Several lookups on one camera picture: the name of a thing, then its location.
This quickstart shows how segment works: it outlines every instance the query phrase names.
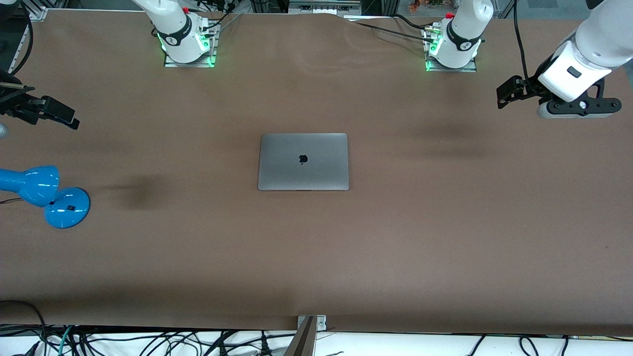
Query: silver laptop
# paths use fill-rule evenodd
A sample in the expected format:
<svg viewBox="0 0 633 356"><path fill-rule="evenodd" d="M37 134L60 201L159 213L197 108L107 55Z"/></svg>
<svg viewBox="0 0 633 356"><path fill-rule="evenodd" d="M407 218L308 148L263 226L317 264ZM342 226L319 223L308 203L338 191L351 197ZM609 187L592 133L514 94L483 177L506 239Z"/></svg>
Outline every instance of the silver laptop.
<svg viewBox="0 0 633 356"><path fill-rule="evenodd" d="M260 191L349 190L346 134L263 134Z"/></svg>

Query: table surface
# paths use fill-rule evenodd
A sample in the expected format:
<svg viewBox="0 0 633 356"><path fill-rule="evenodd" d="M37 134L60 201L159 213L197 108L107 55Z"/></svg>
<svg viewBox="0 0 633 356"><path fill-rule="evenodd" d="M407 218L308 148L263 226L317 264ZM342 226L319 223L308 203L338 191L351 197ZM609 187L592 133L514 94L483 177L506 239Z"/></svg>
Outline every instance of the table surface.
<svg viewBox="0 0 633 356"><path fill-rule="evenodd" d="M521 21L529 68L577 24ZM19 78L82 123L3 118L0 167L55 164L92 210L54 230L0 206L2 299L54 324L633 334L623 70L620 113L543 120L536 99L496 108L521 72L509 20L475 74L425 72L418 41L331 15L241 16L213 69L163 68L150 30L132 12L35 24ZM351 189L259 192L267 132L347 133Z"/></svg>

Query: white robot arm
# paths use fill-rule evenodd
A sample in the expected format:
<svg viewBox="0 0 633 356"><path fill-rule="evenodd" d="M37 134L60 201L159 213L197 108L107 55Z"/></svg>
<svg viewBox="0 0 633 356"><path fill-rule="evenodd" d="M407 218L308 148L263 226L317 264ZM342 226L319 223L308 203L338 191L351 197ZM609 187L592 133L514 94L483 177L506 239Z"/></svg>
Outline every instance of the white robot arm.
<svg viewBox="0 0 633 356"><path fill-rule="evenodd" d="M429 55L447 68L462 68L477 55L481 35L492 19L494 7L490 0L466 0L457 9L454 18L447 17L433 23L431 31L422 35L436 40Z"/></svg>
<svg viewBox="0 0 633 356"><path fill-rule="evenodd" d="M515 75L497 88L498 106L540 96L544 118L607 117L621 102L603 98L604 77L633 58L633 1L604 0L531 78ZM587 90L596 86L597 98Z"/></svg>
<svg viewBox="0 0 633 356"><path fill-rule="evenodd" d="M185 13L177 0L133 2L147 13L158 31L158 38L165 52L174 61L190 63L210 50L208 43L203 41L209 34L210 25L207 18L195 13Z"/></svg>

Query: blue lamp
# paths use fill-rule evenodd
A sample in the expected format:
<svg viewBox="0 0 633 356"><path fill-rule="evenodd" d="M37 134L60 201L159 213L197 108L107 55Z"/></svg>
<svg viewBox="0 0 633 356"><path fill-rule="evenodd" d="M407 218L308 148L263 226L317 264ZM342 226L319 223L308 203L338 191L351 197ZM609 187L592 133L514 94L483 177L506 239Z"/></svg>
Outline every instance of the blue lamp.
<svg viewBox="0 0 633 356"><path fill-rule="evenodd" d="M60 186L57 167L46 165L24 172L0 168L0 191L11 191L27 203L44 208L44 218L57 229L79 224L90 210L90 197L83 189Z"/></svg>

